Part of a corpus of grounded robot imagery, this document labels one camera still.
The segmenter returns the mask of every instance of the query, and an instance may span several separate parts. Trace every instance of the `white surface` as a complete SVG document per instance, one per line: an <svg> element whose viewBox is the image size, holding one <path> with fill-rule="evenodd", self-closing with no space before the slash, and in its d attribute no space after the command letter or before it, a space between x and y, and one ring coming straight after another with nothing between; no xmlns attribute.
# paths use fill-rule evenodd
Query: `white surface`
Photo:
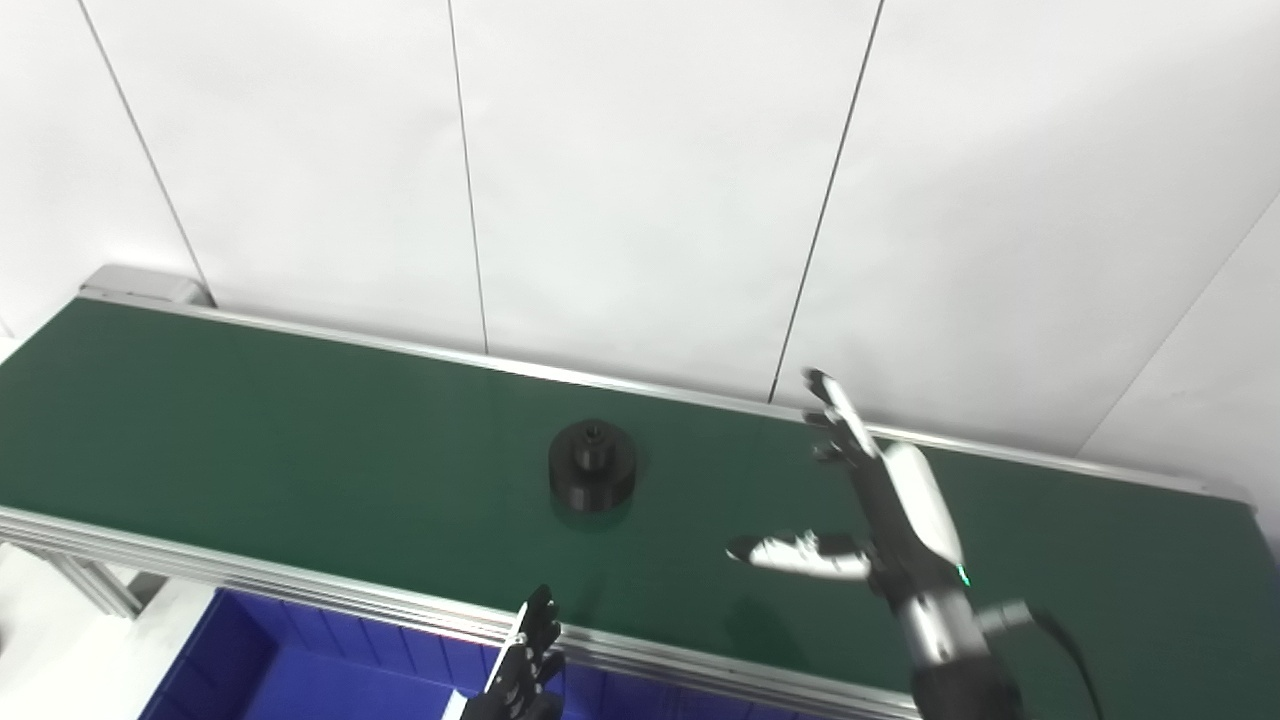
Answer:
<svg viewBox="0 0 1280 720"><path fill-rule="evenodd" d="M456 0L490 348L763 400L872 0Z"/></svg>
<svg viewBox="0 0 1280 720"><path fill-rule="evenodd" d="M1280 548L1280 201L1080 455L1244 486Z"/></svg>
<svg viewBox="0 0 1280 720"><path fill-rule="evenodd" d="M4 363L5 357L13 355L14 350L18 350L18 341L0 334L0 363Z"/></svg>
<svg viewBox="0 0 1280 720"><path fill-rule="evenodd" d="M0 316L23 338L104 263L195 268L74 1L0 3Z"/></svg>
<svg viewBox="0 0 1280 720"><path fill-rule="evenodd" d="M134 720L212 597L169 580L133 623L0 544L0 717Z"/></svg>
<svg viewBox="0 0 1280 720"><path fill-rule="evenodd" d="M780 400L1074 454L1280 190L1277 77L1272 0L890 3Z"/></svg>
<svg viewBox="0 0 1280 720"><path fill-rule="evenodd" d="M960 536L942 500L933 469L920 448L909 442L895 442L884 451L884 466L915 537L952 565L964 565Z"/></svg>
<svg viewBox="0 0 1280 720"><path fill-rule="evenodd" d="M219 305L481 347L445 0L90 0Z"/></svg>

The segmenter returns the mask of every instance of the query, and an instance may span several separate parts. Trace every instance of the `white wall panel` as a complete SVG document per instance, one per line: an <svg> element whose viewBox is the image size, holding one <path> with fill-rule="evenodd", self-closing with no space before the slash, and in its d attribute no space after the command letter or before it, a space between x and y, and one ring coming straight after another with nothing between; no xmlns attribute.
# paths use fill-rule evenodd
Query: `white wall panel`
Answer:
<svg viewBox="0 0 1280 720"><path fill-rule="evenodd" d="M494 354L762 398L872 0L454 0Z"/></svg>
<svg viewBox="0 0 1280 720"><path fill-rule="evenodd" d="M1089 438L1091 460L1245 487L1280 547L1280 201Z"/></svg>
<svg viewBox="0 0 1280 720"><path fill-rule="evenodd" d="M1074 454L1280 188L1270 0L886 5L780 380Z"/></svg>
<svg viewBox="0 0 1280 720"><path fill-rule="evenodd" d="M215 299L477 348L445 0L90 0Z"/></svg>
<svg viewBox="0 0 1280 720"><path fill-rule="evenodd" d="M14 350L18 350L18 341L0 334L0 363L4 363L6 357L13 355Z"/></svg>
<svg viewBox="0 0 1280 720"><path fill-rule="evenodd" d="M74 1L0 3L0 314L23 338L100 265L195 277Z"/></svg>

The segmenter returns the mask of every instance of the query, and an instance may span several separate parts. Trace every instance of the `robotic hand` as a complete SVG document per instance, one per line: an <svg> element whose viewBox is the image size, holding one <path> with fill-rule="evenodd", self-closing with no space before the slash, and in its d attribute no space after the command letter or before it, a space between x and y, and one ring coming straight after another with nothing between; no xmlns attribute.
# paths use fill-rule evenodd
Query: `robotic hand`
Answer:
<svg viewBox="0 0 1280 720"><path fill-rule="evenodd" d="M840 384L813 369L805 379L824 405L822 413L805 414L828 433L817 459L847 470L870 541L812 530L746 536L728 543L728 556L785 573L867 580L902 629L914 665L911 694L924 720L1023 720L1018 685L987 641L1032 623L1071 655L1101 719L1079 648L1057 623L1023 602L973 610L960 538L924 454L902 442L882 451Z"/></svg>
<svg viewBox="0 0 1280 720"><path fill-rule="evenodd" d="M545 692L564 669L564 656L550 651L558 610L550 588L539 585L516 614L484 692L468 700L453 691L440 720L559 720L564 700Z"/></svg>

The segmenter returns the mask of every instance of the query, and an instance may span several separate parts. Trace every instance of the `black cable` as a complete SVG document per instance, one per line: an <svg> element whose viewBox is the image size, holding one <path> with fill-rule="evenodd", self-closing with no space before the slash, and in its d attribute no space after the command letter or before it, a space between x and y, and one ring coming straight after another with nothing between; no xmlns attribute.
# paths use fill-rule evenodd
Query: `black cable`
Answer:
<svg viewBox="0 0 1280 720"><path fill-rule="evenodd" d="M1044 634L1053 638L1057 644L1062 646L1062 650L1071 656L1071 661L1075 662L1075 669L1080 671L1080 678L1084 680L1084 688L1089 692L1089 702L1093 703L1093 715L1098 720L1102 720L1102 702L1098 700L1098 688L1093 684L1093 678L1089 675L1089 669L1084 664L1084 653L1080 652L1080 646L1075 643L1075 638L1066 632L1066 628L1057 621L1046 610L1038 607L1029 607L1032 621L1036 626L1044 630Z"/></svg>

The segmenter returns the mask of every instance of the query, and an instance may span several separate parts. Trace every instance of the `metal bracket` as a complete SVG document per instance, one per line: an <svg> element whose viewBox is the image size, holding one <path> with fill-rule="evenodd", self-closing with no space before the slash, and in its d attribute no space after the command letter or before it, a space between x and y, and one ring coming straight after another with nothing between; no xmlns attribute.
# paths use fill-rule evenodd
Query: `metal bracket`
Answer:
<svg viewBox="0 0 1280 720"><path fill-rule="evenodd" d="M214 307L214 299L209 291L191 278L124 265L102 265L84 281L81 290L120 292L179 305Z"/></svg>
<svg viewBox="0 0 1280 720"><path fill-rule="evenodd" d="M101 562L81 560L51 550L26 548L36 557L52 565L76 589L108 615L137 619L142 601Z"/></svg>

